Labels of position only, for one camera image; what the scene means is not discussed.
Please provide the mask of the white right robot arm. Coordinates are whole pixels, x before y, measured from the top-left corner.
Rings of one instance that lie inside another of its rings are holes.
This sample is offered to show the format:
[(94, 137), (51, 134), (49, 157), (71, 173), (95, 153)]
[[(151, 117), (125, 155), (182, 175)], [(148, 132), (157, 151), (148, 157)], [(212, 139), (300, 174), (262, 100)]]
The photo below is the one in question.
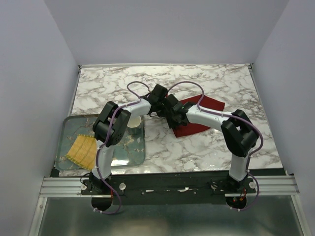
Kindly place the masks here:
[(187, 99), (184, 104), (172, 94), (167, 96), (162, 102), (167, 123), (177, 138), (209, 128), (222, 132), (226, 146), (232, 153), (226, 186), (233, 193), (239, 192), (248, 175), (249, 154), (256, 145), (258, 133), (242, 110), (229, 114), (202, 108), (196, 103), (198, 98), (201, 96)]

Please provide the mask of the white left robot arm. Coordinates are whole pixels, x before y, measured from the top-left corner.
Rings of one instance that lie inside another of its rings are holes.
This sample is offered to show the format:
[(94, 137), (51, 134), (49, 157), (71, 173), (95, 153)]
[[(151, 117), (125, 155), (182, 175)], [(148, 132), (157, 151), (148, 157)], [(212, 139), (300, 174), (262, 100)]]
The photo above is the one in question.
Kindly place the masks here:
[(85, 186), (87, 191), (98, 194), (104, 194), (108, 189), (115, 194), (124, 192), (126, 189), (124, 182), (118, 185), (119, 190), (115, 190), (110, 184), (114, 146), (120, 142), (128, 123), (133, 118), (153, 112), (161, 113), (162, 102), (167, 94), (167, 88), (156, 85), (151, 92), (144, 96), (138, 95), (133, 102), (123, 105), (112, 101), (106, 103), (93, 125), (94, 137), (100, 145), (96, 149), (94, 167), (89, 174), (89, 179), (82, 182), (82, 186)]

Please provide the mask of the red cloth napkin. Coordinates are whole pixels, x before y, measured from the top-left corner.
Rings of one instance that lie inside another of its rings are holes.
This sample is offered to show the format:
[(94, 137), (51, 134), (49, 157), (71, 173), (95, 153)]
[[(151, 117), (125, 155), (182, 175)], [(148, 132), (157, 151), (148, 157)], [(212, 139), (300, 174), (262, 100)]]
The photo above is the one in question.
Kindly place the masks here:
[[(200, 102), (200, 106), (218, 113), (224, 110), (225, 103), (204, 96)], [(209, 128), (222, 132), (221, 125), (224, 121), (223, 118), (199, 111), (196, 106), (192, 106), (189, 109), (187, 118), (189, 121), (187, 126), (180, 125), (173, 129), (174, 135), (177, 138), (203, 132)]]

